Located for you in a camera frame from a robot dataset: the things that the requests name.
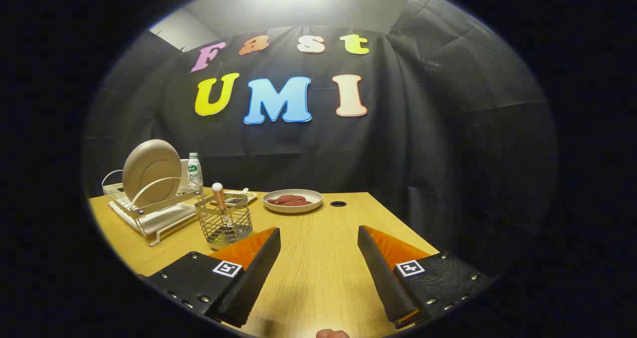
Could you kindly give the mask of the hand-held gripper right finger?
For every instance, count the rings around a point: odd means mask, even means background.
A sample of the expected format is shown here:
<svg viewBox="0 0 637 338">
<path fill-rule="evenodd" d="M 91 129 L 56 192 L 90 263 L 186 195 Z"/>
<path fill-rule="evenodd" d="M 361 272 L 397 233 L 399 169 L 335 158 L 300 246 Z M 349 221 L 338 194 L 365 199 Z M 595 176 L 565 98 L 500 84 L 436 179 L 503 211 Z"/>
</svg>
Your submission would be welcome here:
<svg viewBox="0 0 637 338">
<path fill-rule="evenodd" d="M 442 318 L 497 281 L 454 254 L 428 254 L 370 226 L 359 227 L 357 244 L 397 329 Z"/>
</svg>

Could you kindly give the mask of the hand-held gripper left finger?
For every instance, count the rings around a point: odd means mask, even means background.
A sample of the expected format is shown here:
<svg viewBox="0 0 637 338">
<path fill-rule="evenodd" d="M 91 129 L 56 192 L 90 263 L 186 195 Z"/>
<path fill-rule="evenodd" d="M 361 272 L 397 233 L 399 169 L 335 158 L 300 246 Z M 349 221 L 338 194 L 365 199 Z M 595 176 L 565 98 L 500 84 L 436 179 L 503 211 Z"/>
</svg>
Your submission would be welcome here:
<svg viewBox="0 0 637 338">
<path fill-rule="evenodd" d="M 141 281 L 175 303 L 236 328 L 246 324 L 281 250 L 271 227 L 211 254 L 187 252 Z"/>
</svg>

